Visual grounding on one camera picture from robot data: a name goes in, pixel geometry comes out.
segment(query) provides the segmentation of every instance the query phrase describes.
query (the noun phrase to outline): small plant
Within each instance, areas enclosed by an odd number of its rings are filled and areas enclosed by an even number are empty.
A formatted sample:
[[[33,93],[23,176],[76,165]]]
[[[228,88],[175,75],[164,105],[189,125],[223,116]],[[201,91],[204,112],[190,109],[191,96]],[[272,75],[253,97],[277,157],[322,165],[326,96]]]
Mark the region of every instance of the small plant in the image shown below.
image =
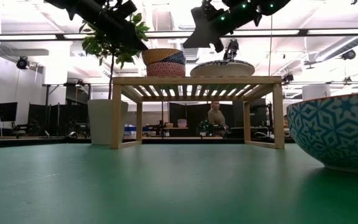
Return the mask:
[[[108,8],[108,10],[113,10],[113,7],[110,7],[109,5],[107,5],[106,8]],[[129,16],[129,21],[135,25],[135,31],[138,38],[148,41],[145,33],[150,28],[146,26],[145,22],[142,22],[142,14],[138,13],[136,15]],[[112,40],[103,31],[86,21],[83,21],[83,24],[80,27],[80,32],[92,32],[89,36],[85,37],[85,40],[82,43],[82,48],[87,55],[95,55],[99,59],[99,66],[102,65],[103,59],[110,56],[112,57],[108,97],[108,99],[111,100],[114,59],[116,64],[121,64],[122,69],[124,64],[127,62],[135,63],[132,57],[135,55],[139,56],[140,51],[130,47],[125,47],[121,43]]]

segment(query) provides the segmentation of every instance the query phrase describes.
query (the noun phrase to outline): computer monitor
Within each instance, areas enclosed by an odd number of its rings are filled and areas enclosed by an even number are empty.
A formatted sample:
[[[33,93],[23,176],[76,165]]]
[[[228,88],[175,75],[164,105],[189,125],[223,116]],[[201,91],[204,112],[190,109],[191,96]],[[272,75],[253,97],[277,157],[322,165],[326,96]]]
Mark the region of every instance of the computer monitor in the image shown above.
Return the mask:
[[[0,103],[0,121],[15,121],[17,113],[17,102]]]

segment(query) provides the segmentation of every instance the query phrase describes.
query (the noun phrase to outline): desk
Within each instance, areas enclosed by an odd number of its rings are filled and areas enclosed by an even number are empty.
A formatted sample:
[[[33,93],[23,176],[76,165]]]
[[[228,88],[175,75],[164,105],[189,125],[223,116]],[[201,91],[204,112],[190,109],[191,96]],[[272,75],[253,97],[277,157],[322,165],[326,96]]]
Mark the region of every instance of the desk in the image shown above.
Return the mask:
[[[285,147],[0,148],[0,223],[358,223],[358,175]]]

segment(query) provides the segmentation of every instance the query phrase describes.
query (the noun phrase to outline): white plate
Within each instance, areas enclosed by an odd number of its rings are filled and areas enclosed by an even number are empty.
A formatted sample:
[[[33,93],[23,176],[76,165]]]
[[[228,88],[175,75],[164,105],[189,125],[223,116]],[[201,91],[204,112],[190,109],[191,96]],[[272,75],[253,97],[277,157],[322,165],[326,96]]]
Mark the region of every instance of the white plate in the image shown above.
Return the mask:
[[[240,60],[216,60],[197,65],[191,72],[192,77],[246,77],[255,73],[250,63]]]

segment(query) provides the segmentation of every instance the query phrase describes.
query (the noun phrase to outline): blue patterned bowl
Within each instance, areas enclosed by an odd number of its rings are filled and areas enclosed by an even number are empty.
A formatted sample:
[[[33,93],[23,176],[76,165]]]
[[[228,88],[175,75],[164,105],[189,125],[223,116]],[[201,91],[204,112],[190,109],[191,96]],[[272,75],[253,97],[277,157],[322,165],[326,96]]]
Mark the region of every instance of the blue patterned bowl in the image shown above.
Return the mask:
[[[295,103],[287,116],[302,150],[327,168],[358,173],[358,94]]]

